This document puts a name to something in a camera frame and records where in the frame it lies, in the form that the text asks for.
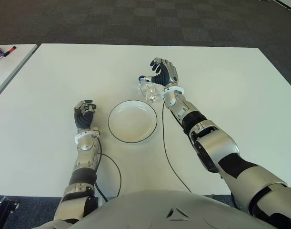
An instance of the table surface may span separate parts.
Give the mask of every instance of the table surface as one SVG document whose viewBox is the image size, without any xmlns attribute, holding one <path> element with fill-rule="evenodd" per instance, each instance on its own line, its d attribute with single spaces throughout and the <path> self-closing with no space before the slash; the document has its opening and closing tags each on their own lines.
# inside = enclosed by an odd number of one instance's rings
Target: table surface
<svg viewBox="0 0 291 229">
<path fill-rule="evenodd" d="M 230 134 L 245 160 L 264 166 L 291 186 L 291 86 L 256 48 L 42 44 L 0 95 L 0 195 L 62 196 L 77 156 L 73 108 L 97 104 L 94 123 L 103 152 L 122 173 L 121 194 L 185 190 L 164 154 L 162 103 L 153 104 L 155 132 L 129 144 L 108 129 L 118 103 L 143 100 L 140 75 L 152 75 L 154 57 L 174 63 L 185 96 Z M 229 194 L 207 172 L 171 113 L 164 113 L 166 149 L 194 193 Z M 103 157 L 98 185 L 115 196 L 119 175 Z"/>
<path fill-rule="evenodd" d="M 0 45 L 3 52 L 7 52 L 13 46 L 13 44 Z M 15 51 L 0 60 L 0 92 L 37 47 L 36 44 L 15 44 L 15 46 L 17 47 Z"/>
</svg>

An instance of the marker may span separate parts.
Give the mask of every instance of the marker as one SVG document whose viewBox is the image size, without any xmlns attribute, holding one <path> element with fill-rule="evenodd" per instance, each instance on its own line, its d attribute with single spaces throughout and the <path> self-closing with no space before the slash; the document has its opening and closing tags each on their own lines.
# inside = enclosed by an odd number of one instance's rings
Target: marker
<svg viewBox="0 0 291 229">
<path fill-rule="evenodd" d="M 7 55 L 9 55 L 11 52 L 13 52 L 16 49 L 16 46 L 13 46 L 13 48 L 11 48 L 9 51 L 5 52 L 3 57 L 6 57 Z"/>
</svg>

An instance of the black cable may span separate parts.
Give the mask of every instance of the black cable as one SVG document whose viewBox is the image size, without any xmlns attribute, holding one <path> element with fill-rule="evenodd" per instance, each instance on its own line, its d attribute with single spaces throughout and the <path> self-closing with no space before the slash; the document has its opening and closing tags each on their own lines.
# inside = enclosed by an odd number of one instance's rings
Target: black cable
<svg viewBox="0 0 291 229">
<path fill-rule="evenodd" d="M 118 193 L 117 193 L 117 197 L 118 197 L 119 194 L 120 194 L 121 186 L 122 186 L 122 175 L 121 175 L 120 169 L 119 169 L 117 163 L 110 156 L 108 156 L 106 154 L 102 154 L 102 155 L 108 157 L 115 164 L 115 166 L 117 167 L 117 169 L 119 171 L 119 175 L 120 175 L 120 187 L 119 187 L 119 190 L 118 190 Z"/>
<path fill-rule="evenodd" d="M 99 145 L 100 145 L 100 158 L 99 158 L 99 161 L 98 161 L 98 166 L 95 170 L 95 173 L 97 174 L 97 171 L 98 171 L 98 168 L 99 168 L 99 165 L 101 163 L 101 159 L 102 159 L 102 145 L 101 145 L 101 141 L 99 140 L 98 138 L 98 142 L 99 142 Z M 97 184 L 97 181 L 94 182 L 94 185 L 95 187 L 97 188 L 98 192 L 101 194 L 101 196 L 103 197 L 103 199 L 105 200 L 105 202 L 108 202 L 107 198 L 104 196 L 104 194 L 102 193 L 102 191 L 100 190 L 98 184 Z"/>
<path fill-rule="evenodd" d="M 175 170 L 173 169 L 173 166 L 171 165 L 170 163 L 170 160 L 169 160 L 169 157 L 168 157 L 168 154 L 166 152 L 166 148 L 165 148 L 165 139 L 164 139 L 164 118 L 163 118 L 163 114 L 164 114 L 164 103 L 162 105 L 162 133 L 163 133 L 163 146 L 164 146 L 164 152 L 165 152 L 165 156 L 166 156 L 166 159 L 168 160 L 168 163 L 171 167 L 171 169 L 173 170 L 174 174 L 176 175 L 176 177 L 181 181 L 181 183 L 187 188 L 187 190 L 191 192 L 191 190 L 188 188 L 188 186 L 180 179 L 180 177 L 177 175 L 177 173 L 175 172 Z"/>
<path fill-rule="evenodd" d="M 97 171 L 98 171 L 99 165 L 100 165 L 100 163 L 101 163 L 102 155 L 104 155 L 104 156 L 106 156 L 107 158 L 109 158 L 109 159 L 110 159 L 110 160 L 115 164 L 115 166 L 116 166 L 117 169 L 118 169 L 119 175 L 120 175 L 120 187 L 119 187 L 119 190 L 118 190 L 118 193 L 117 193 L 117 197 L 118 197 L 119 194 L 120 194 L 120 191 L 121 191 L 121 186 L 122 186 L 122 174 L 121 174 L 121 171 L 120 171 L 119 166 L 117 165 L 117 163 L 116 163 L 116 162 L 115 162 L 115 161 L 114 161 L 110 156 L 108 156 L 108 155 L 102 153 L 102 145 L 101 145 L 101 141 L 100 141 L 99 138 L 98 138 L 98 142 L 99 142 L 99 145 L 100 145 L 100 158 L 99 158 L 98 166 L 97 166 L 95 172 L 96 172 L 96 174 L 97 174 Z M 107 201 L 107 198 L 104 196 L 104 194 L 103 194 L 102 191 L 100 190 L 100 188 L 99 188 L 97 182 L 95 182 L 94 185 L 95 185 L 95 187 L 97 188 L 98 192 L 99 192 L 99 193 L 101 194 L 101 196 L 103 197 L 103 199 L 104 199 L 106 202 L 108 202 L 108 201 Z"/>
<path fill-rule="evenodd" d="M 104 196 L 104 194 L 102 193 L 102 191 L 99 189 L 99 186 L 97 184 L 97 182 L 94 182 L 95 187 L 97 188 L 98 192 L 101 194 L 101 196 L 103 197 L 103 199 L 105 200 L 105 202 L 108 202 L 107 198 Z"/>
<path fill-rule="evenodd" d="M 234 206 L 236 209 L 240 210 L 239 206 L 237 206 L 237 204 L 236 204 L 236 201 L 235 201 L 235 198 L 234 198 L 233 193 L 231 193 L 231 200 L 232 200 L 233 206 Z"/>
</svg>

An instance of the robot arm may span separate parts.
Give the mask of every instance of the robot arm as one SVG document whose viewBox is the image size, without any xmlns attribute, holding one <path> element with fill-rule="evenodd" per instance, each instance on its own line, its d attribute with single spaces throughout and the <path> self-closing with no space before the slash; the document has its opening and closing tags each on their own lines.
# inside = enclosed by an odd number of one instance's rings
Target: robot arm
<svg viewBox="0 0 291 229">
<path fill-rule="evenodd" d="M 78 129 L 75 137 L 78 157 L 54 220 L 75 223 L 98 208 L 94 184 L 97 179 L 100 133 L 97 128 L 90 128 L 95 109 L 96 105 L 92 104 L 92 100 L 81 101 L 74 108 Z"/>
<path fill-rule="evenodd" d="M 242 159 L 234 140 L 186 101 L 171 62 L 156 58 L 151 66 L 160 74 L 145 80 L 165 86 L 165 106 L 182 126 L 204 167 L 221 175 L 251 215 L 277 228 L 291 229 L 291 187 L 265 168 Z"/>
</svg>

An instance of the dark floor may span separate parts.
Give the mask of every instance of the dark floor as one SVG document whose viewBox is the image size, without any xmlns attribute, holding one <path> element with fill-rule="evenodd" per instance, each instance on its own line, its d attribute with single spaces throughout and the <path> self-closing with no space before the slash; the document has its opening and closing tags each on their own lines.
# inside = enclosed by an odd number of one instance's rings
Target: dark floor
<svg viewBox="0 0 291 229">
<path fill-rule="evenodd" d="M 257 47 L 291 84 L 291 12 L 275 2 L 0 0 L 0 44 L 15 43 Z M 19 199 L 5 229 L 49 221 L 59 202 Z"/>
</svg>

